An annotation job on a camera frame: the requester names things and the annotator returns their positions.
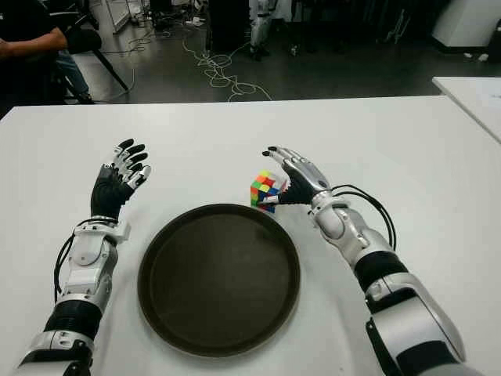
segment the rubik's cube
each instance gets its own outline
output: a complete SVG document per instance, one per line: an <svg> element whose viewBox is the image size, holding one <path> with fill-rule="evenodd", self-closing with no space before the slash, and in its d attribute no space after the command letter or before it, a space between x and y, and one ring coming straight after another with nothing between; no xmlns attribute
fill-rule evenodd
<svg viewBox="0 0 501 376"><path fill-rule="evenodd" d="M261 171L250 186L250 205L274 213L274 205L258 205L268 196L275 196L285 189L287 181L273 175L270 171Z"/></svg>

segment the black tray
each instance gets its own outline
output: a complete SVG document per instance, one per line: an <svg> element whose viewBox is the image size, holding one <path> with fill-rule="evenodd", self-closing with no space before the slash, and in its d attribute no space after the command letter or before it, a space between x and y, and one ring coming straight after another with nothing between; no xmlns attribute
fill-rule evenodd
<svg viewBox="0 0 501 376"><path fill-rule="evenodd" d="M275 333L296 302L300 269L282 227L234 204L193 209L168 223L139 270L142 311L167 342L231 356Z"/></svg>

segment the floor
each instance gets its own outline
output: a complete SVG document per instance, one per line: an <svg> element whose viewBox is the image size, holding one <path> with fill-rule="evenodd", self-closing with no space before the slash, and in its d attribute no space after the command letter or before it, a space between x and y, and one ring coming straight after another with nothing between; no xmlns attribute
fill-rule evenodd
<svg viewBox="0 0 501 376"><path fill-rule="evenodd" d="M95 100L110 103L186 103L227 100L267 100L260 89L252 94L233 95L231 86L213 88L188 49L201 56L205 30L176 25L168 33L155 34L146 27L124 27L113 34L106 10L98 4L94 12L101 23L104 52L132 90L123 89L94 56L76 56ZM327 36L319 36L318 51L289 54L289 38L282 28L269 40L271 56L261 62L250 59L247 47L232 56L227 76L238 82L259 85L273 100L325 99L370 96L422 96L439 94L431 83L434 76L500 76L501 65L468 59L463 54L443 54L433 46L402 42L398 45L358 41L344 53L335 53ZM215 81L214 85L227 82ZM243 91L253 90L240 86Z"/></svg>

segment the white table in background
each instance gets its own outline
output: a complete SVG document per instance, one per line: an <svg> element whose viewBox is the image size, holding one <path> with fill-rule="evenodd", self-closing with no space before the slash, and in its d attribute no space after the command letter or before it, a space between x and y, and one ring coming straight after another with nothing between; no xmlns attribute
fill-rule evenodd
<svg viewBox="0 0 501 376"><path fill-rule="evenodd" d="M469 364L494 375L501 353L501 149L445 96L275 103L16 108L0 122L0 374L14 367L52 312L52 268L72 226L88 218L96 174L111 148L146 143L153 174L122 209L114 291L96 338L96 375L380 375L366 337L369 312L339 252L306 207L277 210L301 260L301 297L289 325L260 349L211 360L162 342L140 312L136 278L157 231L216 202L248 204L260 152L299 150L331 184L379 197L398 254L451 316ZM384 232L367 204L354 206Z"/></svg>
<svg viewBox="0 0 501 376"><path fill-rule="evenodd" d="M432 81L501 143L501 78L434 77Z"/></svg>

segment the robotic arm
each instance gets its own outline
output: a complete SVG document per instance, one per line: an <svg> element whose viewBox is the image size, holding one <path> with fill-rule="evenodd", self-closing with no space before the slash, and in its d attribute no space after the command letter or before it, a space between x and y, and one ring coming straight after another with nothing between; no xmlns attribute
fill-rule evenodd
<svg viewBox="0 0 501 376"><path fill-rule="evenodd" d="M335 196L326 177L298 153L271 146L290 177L289 188L262 204L310 204L308 213L323 238L343 255L366 295L372 316L366 324L377 359L387 376L479 375L463 365L463 341L449 317L394 249L362 216Z"/></svg>
<svg viewBox="0 0 501 376"><path fill-rule="evenodd" d="M151 173L150 166L141 164L148 156L140 153L144 145L133 143L129 139L118 145L101 167L92 191L91 218L75 228L56 262L56 306L14 375L90 375L94 338L118 260L116 246L127 240L130 230L126 222L118 222L120 209ZM59 269L67 256L70 272L61 288Z"/></svg>

